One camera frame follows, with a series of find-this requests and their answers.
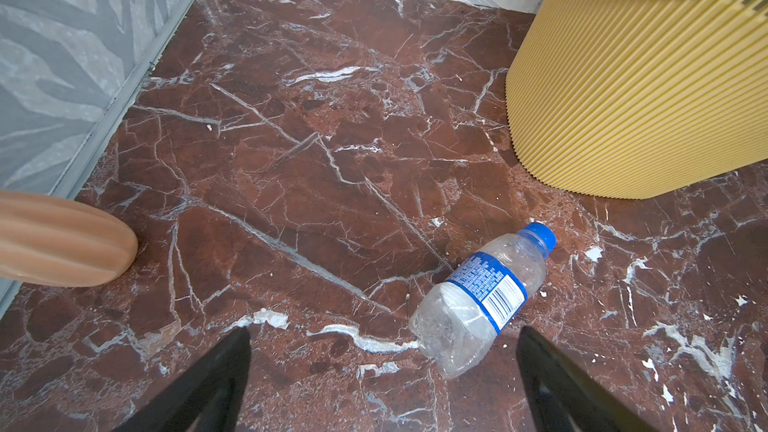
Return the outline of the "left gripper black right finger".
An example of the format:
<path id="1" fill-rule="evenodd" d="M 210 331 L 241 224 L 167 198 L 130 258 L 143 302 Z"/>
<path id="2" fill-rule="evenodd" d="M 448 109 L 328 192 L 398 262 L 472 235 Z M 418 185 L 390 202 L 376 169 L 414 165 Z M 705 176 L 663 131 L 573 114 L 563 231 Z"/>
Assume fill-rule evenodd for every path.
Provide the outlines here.
<path id="1" fill-rule="evenodd" d="M 516 359 L 538 431 L 651 431 L 536 329 L 524 326 Z"/>

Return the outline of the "clear bottle blue cap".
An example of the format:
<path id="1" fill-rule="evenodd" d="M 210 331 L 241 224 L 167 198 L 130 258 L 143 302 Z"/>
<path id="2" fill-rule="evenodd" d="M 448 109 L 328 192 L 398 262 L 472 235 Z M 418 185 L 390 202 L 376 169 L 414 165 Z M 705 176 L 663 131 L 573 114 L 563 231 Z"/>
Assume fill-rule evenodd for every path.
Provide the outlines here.
<path id="1" fill-rule="evenodd" d="M 478 365 L 547 276 L 554 232 L 532 222 L 470 255 L 422 299 L 409 321 L 420 351 L 446 379 Z"/>

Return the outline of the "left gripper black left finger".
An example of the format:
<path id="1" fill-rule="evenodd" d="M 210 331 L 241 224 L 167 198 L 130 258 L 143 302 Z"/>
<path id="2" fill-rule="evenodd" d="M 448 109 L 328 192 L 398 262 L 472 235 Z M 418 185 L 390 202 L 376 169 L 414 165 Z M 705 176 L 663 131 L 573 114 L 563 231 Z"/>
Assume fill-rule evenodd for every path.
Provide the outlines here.
<path id="1" fill-rule="evenodd" d="M 250 333 L 238 327 L 116 429 L 233 431 L 250 363 Z"/>

